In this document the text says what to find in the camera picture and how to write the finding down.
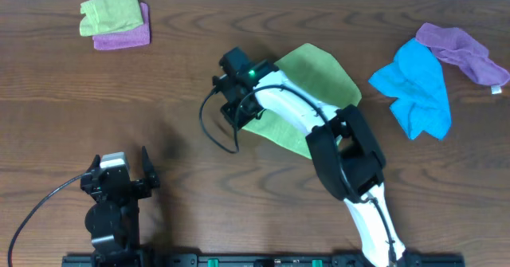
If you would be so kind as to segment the light green cloth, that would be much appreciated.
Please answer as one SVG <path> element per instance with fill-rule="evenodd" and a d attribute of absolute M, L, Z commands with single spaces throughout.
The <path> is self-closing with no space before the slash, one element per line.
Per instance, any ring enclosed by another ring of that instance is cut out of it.
<path fill-rule="evenodd" d="M 275 62 L 287 78 L 310 95 L 327 104 L 345 108 L 358 105 L 362 94 L 340 63 L 328 52 L 303 44 Z M 265 110 L 259 120 L 243 129 L 309 159 L 305 135 L 275 112 Z"/>

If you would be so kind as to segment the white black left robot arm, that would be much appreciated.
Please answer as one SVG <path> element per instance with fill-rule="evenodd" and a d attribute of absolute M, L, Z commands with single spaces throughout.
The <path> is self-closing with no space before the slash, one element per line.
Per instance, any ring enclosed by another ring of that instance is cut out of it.
<path fill-rule="evenodd" d="M 96 202 L 85 216 L 94 252 L 92 266 L 149 266 L 151 251 L 140 245 L 138 201 L 160 187 L 147 149 L 141 148 L 143 177 L 130 179 L 123 152 L 96 155 L 80 188 Z"/>

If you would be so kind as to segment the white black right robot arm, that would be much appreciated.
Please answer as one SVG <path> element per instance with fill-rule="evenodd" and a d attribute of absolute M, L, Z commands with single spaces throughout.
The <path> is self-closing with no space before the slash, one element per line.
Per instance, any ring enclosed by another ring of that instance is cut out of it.
<path fill-rule="evenodd" d="M 406 247 L 398 238 L 385 199 L 386 159 L 356 106 L 338 108 L 290 81 L 273 63 L 253 63 L 239 48 L 225 53 L 213 93 L 226 103 L 221 112 L 238 132 L 264 111 L 276 113 L 304 137 L 325 189 L 344 202 L 373 266 L 401 266 Z"/>

